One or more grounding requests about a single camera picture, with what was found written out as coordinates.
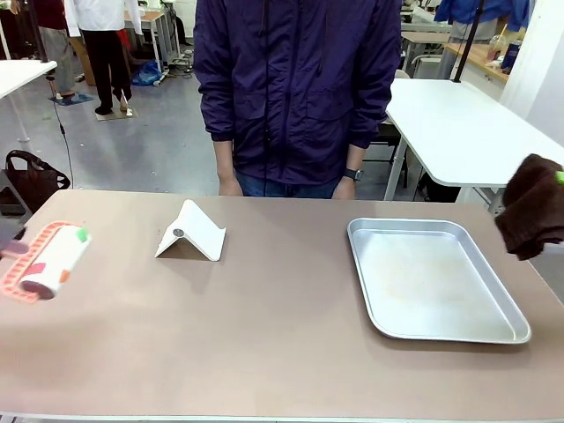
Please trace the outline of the person left hand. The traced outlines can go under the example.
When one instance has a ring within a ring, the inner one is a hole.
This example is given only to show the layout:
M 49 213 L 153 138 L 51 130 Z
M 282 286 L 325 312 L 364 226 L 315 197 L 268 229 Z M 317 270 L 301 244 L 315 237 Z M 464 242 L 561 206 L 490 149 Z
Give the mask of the person left hand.
M 333 191 L 332 199 L 354 200 L 356 197 L 356 181 L 344 176 Z

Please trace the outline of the person right hand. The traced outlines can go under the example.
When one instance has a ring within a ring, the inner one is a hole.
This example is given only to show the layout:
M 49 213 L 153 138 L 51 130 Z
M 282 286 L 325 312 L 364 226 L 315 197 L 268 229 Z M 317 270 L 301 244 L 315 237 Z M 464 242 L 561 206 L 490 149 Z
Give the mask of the person right hand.
M 243 192 L 234 174 L 219 177 L 219 195 L 229 197 L 242 197 Z

